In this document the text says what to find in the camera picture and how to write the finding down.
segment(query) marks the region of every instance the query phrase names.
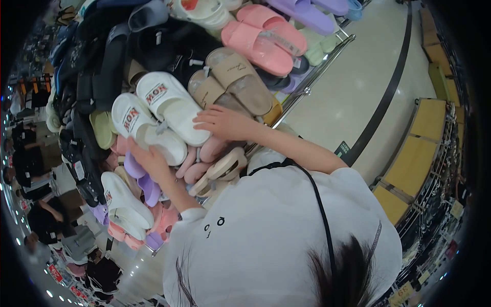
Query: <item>dark hair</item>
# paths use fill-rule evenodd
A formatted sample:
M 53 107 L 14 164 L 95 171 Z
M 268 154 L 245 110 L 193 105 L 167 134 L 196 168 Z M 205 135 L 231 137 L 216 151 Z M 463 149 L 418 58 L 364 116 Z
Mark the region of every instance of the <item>dark hair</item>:
M 373 298 L 370 289 L 372 263 L 368 259 L 370 249 L 351 236 L 343 243 L 335 259 L 337 276 L 332 276 L 329 256 L 310 250 L 310 269 L 316 283 L 318 307 L 365 307 Z
M 3 171 L 2 171 L 2 176 L 3 176 L 3 181 L 4 181 L 6 184 L 10 185 L 10 184 L 12 183 L 12 181 L 11 181 L 11 180 L 9 180 L 9 179 L 8 179 L 8 177 L 7 177 L 7 171 L 8 171 L 8 169 L 9 169 L 9 167 L 4 167 L 4 168 L 3 168 Z
M 5 139 L 3 140 L 3 150 L 4 150 L 4 151 L 8 151 L 8 150 L 7 150 L 7 143 L 8 143 L 8 141 L 10 141 L 10 139 L 9 139 L 9 138 L 5 138 Z

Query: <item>white slipper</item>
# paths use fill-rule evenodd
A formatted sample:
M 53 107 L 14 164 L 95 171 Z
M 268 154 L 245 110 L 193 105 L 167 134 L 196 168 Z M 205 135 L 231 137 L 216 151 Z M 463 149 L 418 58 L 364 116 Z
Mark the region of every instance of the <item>white slipper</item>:
M 242 147 L 235 147 L 206 171 L 206 177 L 230 181 L 247 166 L 247 158 Z
M 101 176 L 101 182 L 104 186 L 109 219 L 114 220 L 113 223 L 121 223 L 122 220 L 126 219 L 133 226 L 143 229 L 152 228 L 154 223 L 152 212 L 139 199 L 135 198 L 123 179 L 113 172 L 106 171 Z
M 148 107 L 158 120 L 165 120 L 165 124 L 187 144 L 200 147 L 210 138 L 211 132 L 193 128 L 192 119 L 202 109 L 170 73 L 151 72 L 141 77 L 136 94 L 140 103 Z
M 156 146 L 169 166 L 180 165 L 188 155 L 188 147 L 173 131 L 164 129 L 161 134 L 157 134 L 159 126 L 156 120 L 133 94 L 123 93 L 114 100 L 111 117 L 114 127 L 123 137 L 133 137 L 145 150 L 148 150 L 149 145 Z

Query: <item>woman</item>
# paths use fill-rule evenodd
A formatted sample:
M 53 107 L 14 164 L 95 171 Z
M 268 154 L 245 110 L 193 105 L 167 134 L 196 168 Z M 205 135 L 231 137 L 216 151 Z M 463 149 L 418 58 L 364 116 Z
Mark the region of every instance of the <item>woman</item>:
M 401 268 L 401 241 L 358 172 L 325 148 L 220 106 L 193 121 L 283 154 L 315 186 L 287 159 L 241 178 L 207 211 L 179 188 L 159 151 L 130 140 L 182 215 L 165 249 L 171 306 L 357 307 L 386 292 Z

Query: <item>slipper strap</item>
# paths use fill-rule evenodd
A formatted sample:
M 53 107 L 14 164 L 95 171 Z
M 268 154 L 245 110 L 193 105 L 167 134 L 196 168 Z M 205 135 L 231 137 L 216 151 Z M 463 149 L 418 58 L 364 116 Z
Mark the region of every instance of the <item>slipper strap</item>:
M 246 57 L 253 58 L 254 42 L 261 31 L 258 28 L 241 23 L 232 34 L 228 45 Z

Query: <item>printed graphic on shirt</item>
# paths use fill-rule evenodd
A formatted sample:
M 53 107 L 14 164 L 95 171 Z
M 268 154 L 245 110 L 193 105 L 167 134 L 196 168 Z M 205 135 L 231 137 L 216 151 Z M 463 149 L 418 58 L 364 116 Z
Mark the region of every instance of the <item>printed graphic on shirt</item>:
M 134 107 L 129 107 L 126 111 L 126 114 L 123 117 L 123 126 L 125 127 L 128 133 L 133 131 L 135 127 L 135 123 L 138 121 L 140 117 L 140 112 L 138 112 Z
M 220 217 L 218 219 L 218 221 L 217 221 L 217 226 L 222 226 L 223 224 L 225 224 L 225 218 L 224 217 Z M 210 224 L 206 224 L 206 226 L 204 228 L 205 232 L 208 231 L 209 229 L 210 229 Z M 211 232 L 212 232 L 211 230 L 208 231 L 208 235 L 206 237 L 207 239 L 210 237 Z
M 162 98 L 165 93 L 167 93 L 167 87 L 163 83 L 157 84 L 145 95 L 145 101 L 151 106 Z

